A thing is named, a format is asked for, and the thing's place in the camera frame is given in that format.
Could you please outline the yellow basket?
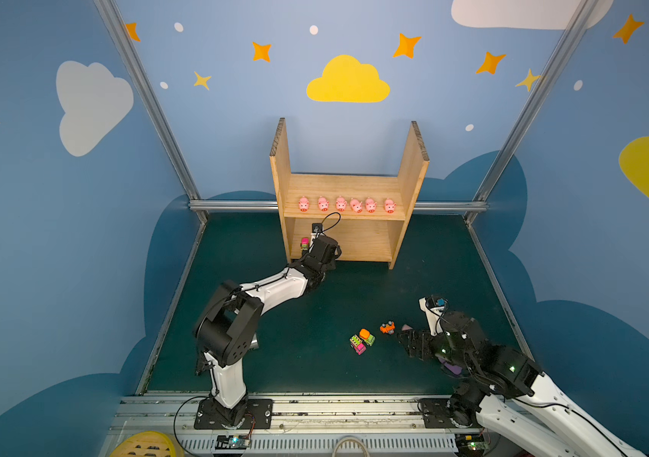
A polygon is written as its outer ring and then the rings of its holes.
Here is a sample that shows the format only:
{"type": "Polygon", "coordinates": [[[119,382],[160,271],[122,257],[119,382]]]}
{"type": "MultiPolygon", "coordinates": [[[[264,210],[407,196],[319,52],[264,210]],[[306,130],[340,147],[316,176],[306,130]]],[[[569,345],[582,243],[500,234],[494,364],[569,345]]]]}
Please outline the yellow basket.
{"type": "Polygon", "coordinates": [[[183,449],[174,438],[158,431],[144,431],[120,443],[110,457],[183,457],[183,449]]]}

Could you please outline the pink pig toy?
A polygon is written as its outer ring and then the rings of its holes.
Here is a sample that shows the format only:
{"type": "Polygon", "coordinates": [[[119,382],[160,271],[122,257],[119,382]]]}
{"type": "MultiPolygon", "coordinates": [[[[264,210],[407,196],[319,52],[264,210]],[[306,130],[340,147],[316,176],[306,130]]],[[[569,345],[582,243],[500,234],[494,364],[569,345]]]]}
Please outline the pink pig toy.
{"type": "Polygon", "coordinates": [[[392,199],[387,198],[384,203],[384,209],[389,214],[395,213],[395,209],[396,209],[395,202],[392,199]]]}
{"type": "Polygon", "coordinates": [[[301,213],[306,213],[309,210],[309,207],[309,200],[305,196],[301,197],[298,202],[299,211],[301,211],[301,213]]]}
{"type": "Polygon", "coordinates": [[[366,198],[364,206],[366,207],[366,211],[368,213],[375,213],[377,209],[377,202],[373,198],[366,198]]]}
{"type": "Polygon", "coordinates": [[[339,211],[339,213],[344,213],[347,209],[347,200],[345,200],[345,198],[343,198],[342,196],[338,197],[335,201],[335,207],[336,211],[339,211]]]}
{"type": "Polygon", "coordinates": [[[329,201],[324,196],[322,196],[322,197],[320,197],[318,199],[318,208],[323,213],[326,213],[327,211],[329,211],[329,201]]]}
{"type": "Polygon", "coordinates": [[[363,203],[356,198],[350,200],[350,207],[354,213],[362,213],[364,210],[363,203]]]}

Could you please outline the wooden shelf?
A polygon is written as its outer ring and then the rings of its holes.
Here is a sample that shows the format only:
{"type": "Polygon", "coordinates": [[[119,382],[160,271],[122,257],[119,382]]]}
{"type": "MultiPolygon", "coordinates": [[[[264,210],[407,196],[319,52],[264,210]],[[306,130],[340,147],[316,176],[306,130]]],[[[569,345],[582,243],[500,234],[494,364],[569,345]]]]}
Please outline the wooden shelf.
{"type": "Polygon", "coordinates": [[[343,261],[383,262],[389,268],[395,266],[429,166],[427,148],[415,121],[410,123],[400,169],[395,176],[294,173],[284,118],[278,122],[269,159],[288,259],[300,256],[301,239],[310,238],[311,225],[323,223],[328,214],[334,213],[335,217],[323,226],[326,235],[339,242],[343,261]],[[298,208],[303,196],[310,203],[306,213],[298,208]],[[318,208],[318,199],[322,196],[329,201],[326,213],[318,208]],[[347,200],[344,213],[339,213],[335,207],[340,196],[347,200]],[[362,213],[352,211],[350,200],[353,198],[363,203],[362,213]],[[366,198],[377,202],[375,213],[366,211],[366,198]],[[387,198],[395,202],[395,213],[385,211],[387,198]]]}

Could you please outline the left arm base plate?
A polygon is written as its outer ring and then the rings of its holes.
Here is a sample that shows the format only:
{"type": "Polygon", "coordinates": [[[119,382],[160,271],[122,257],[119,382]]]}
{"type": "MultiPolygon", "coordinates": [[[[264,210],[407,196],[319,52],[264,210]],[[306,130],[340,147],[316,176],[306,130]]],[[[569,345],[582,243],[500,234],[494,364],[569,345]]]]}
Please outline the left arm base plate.
{"type": "Polygon", "coordinates": [[[227,409],[214,398],[203,400],[196,413],[195,430],[269,430],[273,416],[271,399],[245,397],[233,409],[227,409]]]}

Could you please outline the purple pink toy shovel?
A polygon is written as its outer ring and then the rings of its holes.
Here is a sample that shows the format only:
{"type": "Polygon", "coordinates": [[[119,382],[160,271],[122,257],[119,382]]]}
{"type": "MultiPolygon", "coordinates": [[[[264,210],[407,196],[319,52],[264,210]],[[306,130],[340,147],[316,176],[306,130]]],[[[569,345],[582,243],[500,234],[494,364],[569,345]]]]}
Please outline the purple pink toy shovel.
{"type": "Polygon", "coordinates": [[[452,347],[446,342],[446,337],[442,333],[434,336],[428,329],[414,329],[409,325],[403,325],[398,333],[398,341],[409,357],[424,362],[438,362],[441,370],[453,378],[463,376],[464,369],[453,364],[452,347]]]}

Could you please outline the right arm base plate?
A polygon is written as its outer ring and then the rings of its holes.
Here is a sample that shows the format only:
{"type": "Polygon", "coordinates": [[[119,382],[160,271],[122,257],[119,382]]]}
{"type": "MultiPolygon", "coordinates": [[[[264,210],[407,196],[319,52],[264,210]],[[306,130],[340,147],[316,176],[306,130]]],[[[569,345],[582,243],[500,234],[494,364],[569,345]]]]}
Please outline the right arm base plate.
{"type": "Polygon", "coordinates": [[[426,428],[470,428],[474,425],[472,416],[452,406],[449,397],[420,398],[417,407],[426,428]]]}

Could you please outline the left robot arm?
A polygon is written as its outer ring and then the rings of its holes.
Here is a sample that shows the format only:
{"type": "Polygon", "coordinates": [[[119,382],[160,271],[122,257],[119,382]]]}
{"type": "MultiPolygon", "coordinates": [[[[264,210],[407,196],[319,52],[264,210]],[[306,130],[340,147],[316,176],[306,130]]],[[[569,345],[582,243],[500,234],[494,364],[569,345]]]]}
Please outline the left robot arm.
{"type": "Polygon", "coordinates": [[[193,327],[195,373],[210,373],[212,406],[227,422],[237,423],[244,414],[248,389],[243,358],[253,347],[261,318],[317,289],[341,255],[335,239],[319,234],[281,272],[250,284],[225,281],[216,289],[193,327]]]}

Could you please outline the small orange toy car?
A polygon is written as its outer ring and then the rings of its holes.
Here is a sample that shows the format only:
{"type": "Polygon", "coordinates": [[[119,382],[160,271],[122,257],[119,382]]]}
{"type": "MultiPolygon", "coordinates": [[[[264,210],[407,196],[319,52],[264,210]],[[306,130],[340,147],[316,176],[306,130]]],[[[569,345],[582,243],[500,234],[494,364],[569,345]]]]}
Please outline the small orange toy car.
{"type": "Polygon", "coordinates": [[[393,335],[395,333],[395,323],[393,321],[388,321],[387,323],[383,323],[380,327],[380,331],[383,334],[389,334],[393,335]]]}

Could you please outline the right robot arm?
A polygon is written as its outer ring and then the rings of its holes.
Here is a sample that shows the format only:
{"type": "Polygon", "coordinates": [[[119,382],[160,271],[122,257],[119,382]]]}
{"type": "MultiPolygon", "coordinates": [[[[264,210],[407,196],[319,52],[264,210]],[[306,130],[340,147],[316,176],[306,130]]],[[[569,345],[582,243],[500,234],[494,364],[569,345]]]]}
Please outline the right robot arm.
{"type": "Polygon", "coordinates": [[[446,400],[422,400],[429,427],[486,428],[534,456],[639,456],[571,400],[532,359],[488,340],[478,321],[443,307],[425,310],[428,327],[397,334],[408,355],[461,369],[446,400]]]}

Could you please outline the silver metal cylinder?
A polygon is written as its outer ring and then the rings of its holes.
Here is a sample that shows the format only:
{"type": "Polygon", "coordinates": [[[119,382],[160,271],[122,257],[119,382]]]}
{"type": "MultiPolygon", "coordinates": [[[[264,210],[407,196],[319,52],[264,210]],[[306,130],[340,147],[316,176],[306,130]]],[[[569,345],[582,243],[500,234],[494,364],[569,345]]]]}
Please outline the silver metal cylinder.
{"type": "Polygon", "coordinates": [[[259,348],[259,342],[258,342],[258,339],[257,339],[257,336],[256,336],[256,335],[254,335],[253,338],[251,339],[251,342],[250,342],[250,344],[249,344],[249,348],[250,348],[251,350],[258,350],[258,348],[259,348]]]}

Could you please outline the magenta green toy truck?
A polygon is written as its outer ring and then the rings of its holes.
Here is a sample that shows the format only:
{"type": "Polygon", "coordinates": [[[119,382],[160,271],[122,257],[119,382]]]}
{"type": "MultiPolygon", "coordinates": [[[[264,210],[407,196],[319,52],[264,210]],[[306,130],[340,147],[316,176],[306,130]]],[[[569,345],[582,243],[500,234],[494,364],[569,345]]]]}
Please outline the magenta green toy truck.
{"type": "Polygon", "coordinates": [[[357,335],[351,336],[349,343],[358,355],[361,355],[366,351],[366,345],[364,344],[363,340],[357,335]]]}

